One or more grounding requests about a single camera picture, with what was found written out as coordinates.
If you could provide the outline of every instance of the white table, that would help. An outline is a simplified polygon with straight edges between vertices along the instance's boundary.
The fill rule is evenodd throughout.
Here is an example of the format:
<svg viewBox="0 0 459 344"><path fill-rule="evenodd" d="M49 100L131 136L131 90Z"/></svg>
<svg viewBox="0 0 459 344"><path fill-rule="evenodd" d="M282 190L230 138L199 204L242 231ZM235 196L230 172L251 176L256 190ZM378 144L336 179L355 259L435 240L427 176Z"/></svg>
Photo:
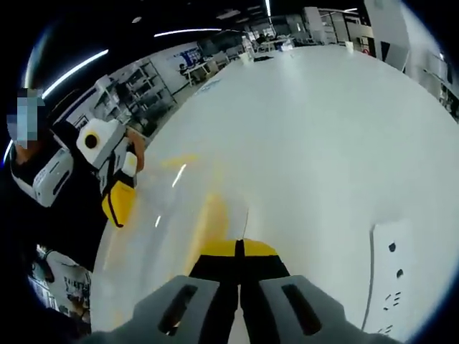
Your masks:
<svg viewBox="0 0 459 344"><path fill-rule="evenodd" d="M153 157L183 154L217 161L222 180L250 208L245 237L275 247L291 274L304 274L340 301L358 327L369 294L370 229L410 219L416 308L404 326L415 331L458 268L459 127L421 86L373 57L337 46L273 56L233 62L213 77L209 82L220 81L187 100L159 131L146 168ZM142 202L151 187L139 176ZM154 229L156 215L145 211L136 222ZM183 269L191 231L146 230L142 242L126 236L117 248L124 253L113 253L118 265L104 270L114 236L105 230L91 294L94 330L127 321L136 300ZM131 278L123 254L148 276Z"/></svg>
<svg viewBox="0 0 459 344"><path fill-rule="evenodd" d="M203 62L203 63L200 63L200 64L197 64L196 66L186 70L186 75L188 75L188 81L189 81L190 86L193 85L193 82L192 82L192 79L191 79L192 72L195 72L198 69L202 68L204 70L204 73L206 73L206 75L208 75L210 73L210 71L206 70L206 66L207 66L207 61Z"/></svg>
<svg viewBox="0 0 459 344"><path fill-rule="evenodd" d="M279 39L274 39L273 41L266 41L266 42L263 42L260 44L261 47L268 47L268 51L270 52L271 50L274 50L274 47L275 47L275 44L276 43L286 43L288 41L290 41L291 38L290 37L286 37L286 38L279 38Z"/></svg>

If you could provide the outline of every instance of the chair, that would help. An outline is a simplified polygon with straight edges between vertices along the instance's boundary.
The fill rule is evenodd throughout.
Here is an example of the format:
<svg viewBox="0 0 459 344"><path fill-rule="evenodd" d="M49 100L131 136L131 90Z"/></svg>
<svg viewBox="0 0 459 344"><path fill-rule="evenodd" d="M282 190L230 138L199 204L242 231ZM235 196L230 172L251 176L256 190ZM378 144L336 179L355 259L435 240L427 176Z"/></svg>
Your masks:
<svg viewBox="0 0 459 344"><path fill-rule="evenodd" d="M230 63L228 56L224 52L219 52L218 54L215 54L214 61L219 69L222 69Z"/></svg>
<svg viewBox="0 0 459 344"><path fill-rule="evenodd" d="M227 49L226 53L229 61L237 59L240 53L239 46Z"/></svg>

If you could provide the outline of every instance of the fluorescent light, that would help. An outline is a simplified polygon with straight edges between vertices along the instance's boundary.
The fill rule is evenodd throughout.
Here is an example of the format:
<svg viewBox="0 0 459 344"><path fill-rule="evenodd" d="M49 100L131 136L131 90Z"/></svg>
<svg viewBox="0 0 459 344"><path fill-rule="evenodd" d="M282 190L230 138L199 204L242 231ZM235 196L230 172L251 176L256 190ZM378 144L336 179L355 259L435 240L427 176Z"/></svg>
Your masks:
<svg viewBox="0 0 459 344"><path fill-rule="evenodd" d="M91 63L95 59L98 59L99 57L101 57L101 56L103 56L103 55L105 55L107 53L108 53L108 49L104 50L103 52L100 52L100 53L94 55L93 57L90 57L89 59L81 62L80 64L77 64L76 66L74 66L71 70L69 70L67 73L65 73L63 76L61 76L59 79L54 81L53 84L51 86L49 86L46 91L43 92L42 98L45 99L57 86L59 86L70 75L72 75L73 73L75 73L78 70L80 70L81 68L83 68L85 65Z"/></svg>
<svg viewBox="0 0 459 344"><path fill-rule="evenodd" d="M8 156L9 150L11 149L12 145L13 145L13 140L10 140L8 143L8 147L6 147L5 155L3 156L3 164L5 164L6 157Z"/></svg>
<svg viewBox="0 0 459 344"><path fill-rule="evenodd" d="M185 29L185 30L176 30L169 32L162 32L160 34L155 34L153 37L166 36L168 34L181 34L183 32L198 32L198 31L221 31L222 29Z"/></svg>
<svg viewBox="0 0 459 344"><path fill-rule="evenodd" d="M59 79L57 79L56 81L54 81L51 86L49 86L47 88L46 91L43 92L42 94L42 99L45 99L57 86L59 86L65 79L67 79L70 75L72 75L73 73L75 73L76 71L80 70L81 68L83 68L85 65L91 63L92 61L94 61L95 59L98 59L99 57L105 55L108 53L108 49L107 50L104 50L103 52L99 52L98 54L94 55L93 57L90 57L89 59L81 62L80 64L77 64L76 66L74 66L71 70L69 70L67 73L63 74L63 76L61 76ZM24 81L24 86L26 88L28 88L29 86L29 83L30 83L30 80L29 80L29 75L26 71L26 77L25 77L25 81ZM8 147L6 147L6 152L3 156L3 164L5 164L5 160L6 160L6 157L8 156L8 153L9 153L9 150L11 149L11 146L13 145L13 140L10 140L9 141L9 144L8 144Z"/></svg>
<svg viewBox="0 0 459 344"><path fill-rule="evenodd" d="M268 13L268 16L271 16L270 0L265 0L265 3L266 3L266 12Z"/></svg>

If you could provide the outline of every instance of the white panel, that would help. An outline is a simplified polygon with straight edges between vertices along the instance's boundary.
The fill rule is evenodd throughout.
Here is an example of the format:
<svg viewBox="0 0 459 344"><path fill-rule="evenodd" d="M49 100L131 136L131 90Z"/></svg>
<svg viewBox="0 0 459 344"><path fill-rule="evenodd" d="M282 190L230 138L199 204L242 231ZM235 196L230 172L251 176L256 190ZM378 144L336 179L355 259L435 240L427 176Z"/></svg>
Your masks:
<svg viewBox="0 0 459 344"><path fill-rule="evenodd" d="M409 220L377 224L372 232L372 290L364 331L406 340L412 308L410 280L414 253Z"/></svg>

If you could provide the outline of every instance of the white robot part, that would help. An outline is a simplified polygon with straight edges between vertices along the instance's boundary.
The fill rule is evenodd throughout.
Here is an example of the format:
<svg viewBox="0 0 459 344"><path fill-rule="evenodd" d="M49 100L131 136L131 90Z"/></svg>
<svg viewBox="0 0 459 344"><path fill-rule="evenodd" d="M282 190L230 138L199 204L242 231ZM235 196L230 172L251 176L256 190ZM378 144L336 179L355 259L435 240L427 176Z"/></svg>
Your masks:
<svg viewBox="0 0 459 344"><path fill-rule="evenodd" d="M53 204L72 172L73 157L67 149L60 148L35 176L33 185L17 178L13 173L11 175L23 192L41 206L48 208Z"/></svg>
<svg viewBox="0 0 459 344"><path fill-rule="evenodd" d="M125 132L126 127L117 120L105 122L93 118L80 131L77 147L86 160L97 170L100 170L110 154L120 145ZM122 159L117 159L117 166L122 162Z"/></svg>
<svg viewBox="0 0 459 344"><path fill-rule="evenodd" d="M132 152L126 153L126 158L124 159L123 167L121 168L122 172L130 177L134 177L137 171L137 157Z"/></svg>

